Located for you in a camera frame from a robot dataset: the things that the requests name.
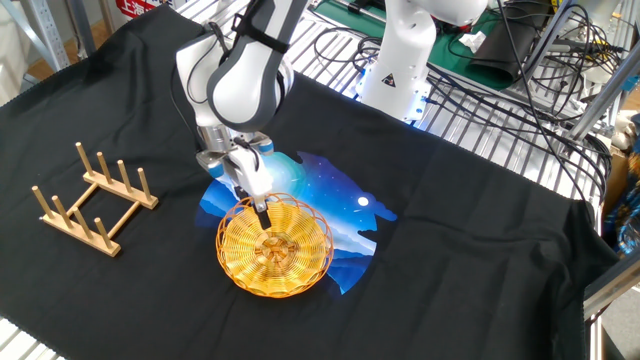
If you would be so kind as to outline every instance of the table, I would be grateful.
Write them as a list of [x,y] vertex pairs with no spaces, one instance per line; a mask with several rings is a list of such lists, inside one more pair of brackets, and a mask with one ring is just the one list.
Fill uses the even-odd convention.
[[[196,22],[204,22],[208,19],[216,21],[221,25],[225,35],[232,35],[231,20],[237,12],[242,12],[246,6],[246,1],[229,0],[201,0],[193,1],[180,8],[178,11],[185,17]],[[349,63],[328,62],[319,59],[314,53],[312,42],[317,35],[328,27],[336,26],[326,19],[320,19],[311,13],[305,13],[296,29],[292,43],[293,46],[288,53],[295,70],[321,82],[332,89],[354,97],[354,86],[358,81],[358,72]],[[335,34],[327,36],[318,43],[318,49],[325,55],[333,59],[344,59],[351,55],[357,46],[357,38],[346,34]],[[547,152],[536,146],[527,144],[523,138],[516,138],[513,133],[498,129],[495,125],[509,126],[518,130],[534,131],[535,128],[523,123],[518,119],[522,117],[530,119],[530,116],[522,109],[501,101],[491,96],[501,96],[493,90],[457,77],[455,74],[448,74],[456,81],[463,83],[465,88],[473,91],[489,94],[484,98],[489,99],[495,108],[487,106],[486,103],[466,94],[460,89],[446,85],[446,79],[442,76],[432,76],[436,86],[441,86],[441,90],[432,89],[430,94],[431,102],[427,105],[422,120],[414,124],[415,127],[438,135],[452,143],[455,143],[469,151],[485,157],[501,166],[514,171],[534,182],[541,184],[553,191],[567,197],[579,198],[577,191],[567,174],[560,168],[559,162]],[[453,105],[459,103],[469,110],[461,110]],[[512,115],[503,113],[507,110]],[[477,123],[474,118],[484,118],[489,123]],[[544,146],[542,136],[532,134],[529,138],[524,138],[538,146]],[[590,158],[598,161],[596,153],[592,152]],[[572,157],[578,166],[589,166],[588,161],[579,157]],[[587,200],[597,208],[602,194],[597,189],[596,181],[585,175],[577,167],[569,166],[572,176],[577,179],[580,188],[585,193]],[[625,274],[633,274],[635,268],[627,268]],[[602,285],[605,288],[611,281]],[[57,358],[51,350],[44,348],[33,338],[10,325],[6,319],[0,320],[0,350],[15,347],[24,350],[23,358]]]

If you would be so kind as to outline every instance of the red label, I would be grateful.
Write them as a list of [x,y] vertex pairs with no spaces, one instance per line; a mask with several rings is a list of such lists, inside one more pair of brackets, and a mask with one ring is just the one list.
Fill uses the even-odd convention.
[[138,17],[138,15],[142,15],[155,7],[148,0],[116,0],[116,6],[130,18]]

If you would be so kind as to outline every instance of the wooden peg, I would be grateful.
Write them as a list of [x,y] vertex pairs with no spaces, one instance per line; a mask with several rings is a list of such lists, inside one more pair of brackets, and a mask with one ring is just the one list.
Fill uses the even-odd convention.
[[149,185],[147,184],[147,177],[144,176],[144,170],[138,168],[138,176],[140,177],[140,183],[142,184],[142,190],[147,200],[151,201],[151,192],[149,191]]
[[127,169],[124,168],[124,161],[118,160],[118,167],[120,168],[120,175],[122,175],[122,182],[124,183],[124,187],[127,188],[127,192],[131,194],[131,183],[129,182]]
[[53,213],[51,212],[51,208],[47,204],[47,201],[44,199],[44,196],[42,196],[40,189],[37,186],[34,186],[31,188],[31,190],[33,190],[33,193],[36,195],[36,199],[38,199],[38,202],[40,203],[40,206],[42,206],[42,210],[44,210],[44,213],[47,214],[49,219],[52,219]]
[[95,189],[98,188],[98,184],[93,183],[91,184],[91,186],[89,186],[89,188],[87,189],[87,191],[84,192],[84,194],[82,194],[82,196],[80,196],[78,198],[78,200],[76,200],[75,203],[73,203],[73,205],[71,205],[71,209],[69,209],[67,211],[67,215],[71,216],[71,214],[73,214],[72,209],[75,208],[80,208],[80,205],[82,205],[82,203],[84,203],[85,200],[87,200],[87,198],[89,196],[91,196],[91,194],[95,191]]
[[69,229],[71,229],[73,227],[73,224],[71,223],[71,220],[67,215],[67,212],[64,210],[64,206],[62,206],[60,199],[58,199],[58,195],[53,195],[53,197],[51,197],[51,200],[53,201],[53,204],[56,206],[56,209],[58,209],[58,212],[59,212],[58,215],[62,216],[62,220],[64,220],[64,223],[67,224],[67,227]]
[[93,220],[96,223],[96,226],[98,227],[98,231],[100,232],[100,235],[102,235],[102,240],[104,240],[104,245],[107,247],[107,249],[111,249],[112,245],[111,245],[111,240],[109,239],[109,235],[107,235],[107,230],[104,228],[104,225],[102,225],[102,220],[100,220],[100,218],[95,218],[95,220]]
[[76,149],[78,149],[78,154],[80,154],[80,159],[82,159],[82,163],[84,164],[84,168],[87,170],[87,174],[89,174],[89,176],[93,176],[93,169],[91,169],[91,164],[89,164],[89,159],[87,159],[87,154],[84,152],[82,144],[77,142]]
[[113,180],[111,180],[111,174],[109,174],[109,168],[107,168],[107,163],[104,161],[104,156],[102,156],[102,152],[98,152],[98,162],[100,162],[100,167],[102,168],[102,174],[105,179],[107,179],[107,183],[113,184]]
[[88,239],[92,239],[93,235],[91,235],[91,230],[89,230],[89,227],[87,226],[87,222],[84,221],[84,217],[82,217],[80,210],[78,210],[78,208],[74,206],[71,208],[71,211],[73,211],[73,214],[76,216],[76,219],[80,223],[82,230],[84,230],[84,234],[87,235]]
[[129,210],[127,210],[127,212],[124,213],[124,215],[120,218],[120,220],[118,220],[118,222],[113,226],[113,228],[109,230],[109,233],[107,234],[107,236],[109,236],[109,239],[113,239],[113,237],[116,235],[118,230],[120,230],[122,225],[124,225],[124,223],[126,223],[127,220],[129,220],[131,215],[133,215],[133,213],[136,211],[136,209],[138,209],[139,206],[140,206],[140,201],[136,201],[133,203],[133,205],[131,205]]

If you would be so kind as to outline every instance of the black cloth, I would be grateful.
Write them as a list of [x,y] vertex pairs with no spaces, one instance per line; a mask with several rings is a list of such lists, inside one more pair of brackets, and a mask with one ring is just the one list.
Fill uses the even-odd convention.
[[[169,97],[200,33],[160,7],[0,108],[0,314],[71,359],[582,359],[583,289],[616,261],[585,204],[299,74],[276,150],[327,158],[398,220],[363,234],[377,250],[343,296],[326,276],[281,300],[235,286],[194,226],[211,179]],[[160,198],[114,259],[38,221],[32,185],[66,206],[88,186],[76,141]],[[109,228],[129,205],[98,191],[82,211]]]

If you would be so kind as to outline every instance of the woven basket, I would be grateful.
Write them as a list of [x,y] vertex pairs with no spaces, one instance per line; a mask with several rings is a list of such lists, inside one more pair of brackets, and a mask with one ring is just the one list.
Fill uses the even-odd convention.
[[333,238],[324,217],[288,194],[271,194],[263,230],[251,199],[238,202],[220,222],[218,261],[239,287],[284,298],[318,282],[333,259]]

